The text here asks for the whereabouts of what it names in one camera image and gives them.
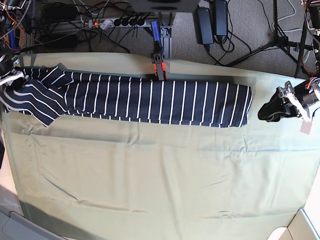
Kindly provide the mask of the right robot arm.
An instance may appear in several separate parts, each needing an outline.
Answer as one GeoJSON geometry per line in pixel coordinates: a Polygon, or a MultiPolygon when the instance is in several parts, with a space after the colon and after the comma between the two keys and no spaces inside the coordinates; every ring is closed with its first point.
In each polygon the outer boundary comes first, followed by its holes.
{"type": "MultiPolygon", "coordinates": [[[[37,45],[46,46],[47,42],[35,40],[36,44],[29,47],[17,48],[16,40],[25,40],[33,31],[32,18],[28,11],[31,0],[2,0],[0,2],[0,43],[14,54],[20,54],[34,49],[37,45]]],[[[108,28],[128,27],[130,30],[143,27],[146,21],[150,24],[150,34],[154,42],[162,47],[163,57],[171,57],[172,25],[176,13],[192,13],[194,30],[198,44],[206,51],[210,45],[220,46],[224,41],[231,41],[234,33],[229,30],[231,18],[226,0],[210,0],[209,7],[200,7],[196,0],[128,0],[122,1],[122,17],[111,20],[104,16],[106,8],[117,8],[117,4],[104,0],[96,5],[79,3],[48,3],[43,8],[46,26],[58,26],[68,22],[74,25],[78,19],[82,27],[79,31],[92,32],[106,25],[108,28]]]]}

